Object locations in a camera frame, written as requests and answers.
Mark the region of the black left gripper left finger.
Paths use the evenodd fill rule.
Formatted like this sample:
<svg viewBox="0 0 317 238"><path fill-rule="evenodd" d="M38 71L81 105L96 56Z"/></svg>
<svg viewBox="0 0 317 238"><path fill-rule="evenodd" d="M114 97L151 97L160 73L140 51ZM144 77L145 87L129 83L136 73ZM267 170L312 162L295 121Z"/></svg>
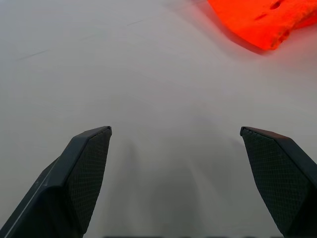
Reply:
<svg viewBox="0 0 317 238"><path fill-rule="evenodd" d="M102 187L112 129L73 137L37 177L0 230L2 238L81 238Z"/></svg>

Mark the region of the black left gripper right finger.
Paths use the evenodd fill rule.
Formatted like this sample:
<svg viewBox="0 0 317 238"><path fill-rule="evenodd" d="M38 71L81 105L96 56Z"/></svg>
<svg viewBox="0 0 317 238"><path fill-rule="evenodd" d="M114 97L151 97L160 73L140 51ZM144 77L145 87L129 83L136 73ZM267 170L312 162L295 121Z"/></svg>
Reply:
<svg viewBox="0 0 317 238"><path fill-rule="evenodd" d="M287 238L317 236L317 165L289 137L241 127L256 187Z"/></svg>

